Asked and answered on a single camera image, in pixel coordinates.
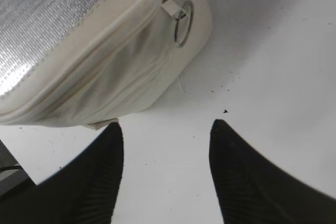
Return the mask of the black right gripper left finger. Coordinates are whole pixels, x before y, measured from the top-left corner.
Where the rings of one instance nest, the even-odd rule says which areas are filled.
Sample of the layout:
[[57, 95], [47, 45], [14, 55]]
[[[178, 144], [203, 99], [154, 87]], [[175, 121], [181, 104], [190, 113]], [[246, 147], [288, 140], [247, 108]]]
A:
[[43, 183], [1, 203], [1, 223], [111, 223], [124, 163], [123, 134], [111, 123]]

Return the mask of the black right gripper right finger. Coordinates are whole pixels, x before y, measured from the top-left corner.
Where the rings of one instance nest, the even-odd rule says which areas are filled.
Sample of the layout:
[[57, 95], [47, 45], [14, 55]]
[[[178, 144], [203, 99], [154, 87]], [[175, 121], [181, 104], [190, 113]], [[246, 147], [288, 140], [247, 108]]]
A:
[[335, 223], [335, 199], [270, 162], [216, 119], [209, 165], [224, 223]]

